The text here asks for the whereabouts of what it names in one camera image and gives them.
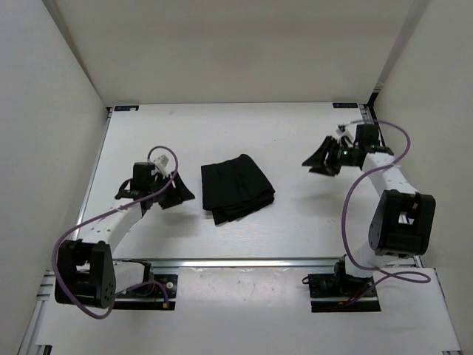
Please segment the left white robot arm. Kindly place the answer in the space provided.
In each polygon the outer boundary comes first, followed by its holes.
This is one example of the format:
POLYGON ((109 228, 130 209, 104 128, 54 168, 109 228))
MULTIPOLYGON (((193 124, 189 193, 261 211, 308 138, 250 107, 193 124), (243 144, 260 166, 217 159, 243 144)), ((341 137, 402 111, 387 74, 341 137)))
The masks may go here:
POLYGON ((125 180, 111 209, 91 220, 87 234, 77 240, 62 237, 52 252, 56 277, 54 297, 60 304, 75 305, 93 318, 93 308, 112 309, 121 294, 144 297, 164 285, 156 281, 146 261, 115 261, 113 253, 125 235, 154 204, 162 209, 193 200, 179 173, 169 174, 152 163, 138 163, 125 180))

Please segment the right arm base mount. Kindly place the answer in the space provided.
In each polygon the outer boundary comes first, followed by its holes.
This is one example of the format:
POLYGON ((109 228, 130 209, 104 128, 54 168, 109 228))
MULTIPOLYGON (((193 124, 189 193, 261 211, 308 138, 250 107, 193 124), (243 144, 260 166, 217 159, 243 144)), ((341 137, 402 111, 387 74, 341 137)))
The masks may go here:
POLYGON ((309 288, 312 313, 380 312, 374 279, 350 276, 339 260, 330 273, 308 274, 302 284, 309 288))

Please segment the black pleated skirt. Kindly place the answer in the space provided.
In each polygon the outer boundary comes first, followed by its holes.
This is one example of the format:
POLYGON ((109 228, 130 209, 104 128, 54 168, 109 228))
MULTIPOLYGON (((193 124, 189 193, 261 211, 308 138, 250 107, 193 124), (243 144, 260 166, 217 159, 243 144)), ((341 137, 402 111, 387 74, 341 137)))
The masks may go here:
POLYGON ((274 202, 275 190, 246 154, 201 166, 203 209, 218 226, 257 212, 274 202))

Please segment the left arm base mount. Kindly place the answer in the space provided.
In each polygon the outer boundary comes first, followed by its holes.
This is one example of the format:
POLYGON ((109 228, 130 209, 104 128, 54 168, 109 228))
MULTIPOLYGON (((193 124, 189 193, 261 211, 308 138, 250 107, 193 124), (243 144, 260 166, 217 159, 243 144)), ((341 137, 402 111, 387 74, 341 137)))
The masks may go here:
POLYGON ((173 311, 176 307, 178 273, 159 268, 149 260, 116 260, 114 310, 173 311))

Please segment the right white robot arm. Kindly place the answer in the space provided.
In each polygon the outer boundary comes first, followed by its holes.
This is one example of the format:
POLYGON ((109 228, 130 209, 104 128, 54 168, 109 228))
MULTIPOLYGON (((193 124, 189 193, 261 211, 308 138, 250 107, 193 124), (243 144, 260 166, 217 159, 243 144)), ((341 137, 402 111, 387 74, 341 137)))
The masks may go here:
POLYGON ((327 136, 321 146, 303 162, 312 173, 335 177, 343 166, 357 166, 362 174, 349 188, 341 214, 341 237, 345 249, 344 270, 332 277, 332 287, 347 296, 387 263, 426 252, 436 202, 421 194, 403 176, 398 158, 382 146, 377 135, 368 138, 327 136), (368 227, 367 241, 351 251, 347 236, 350 198, 362 179, 369 178, 379 201, 368 227))

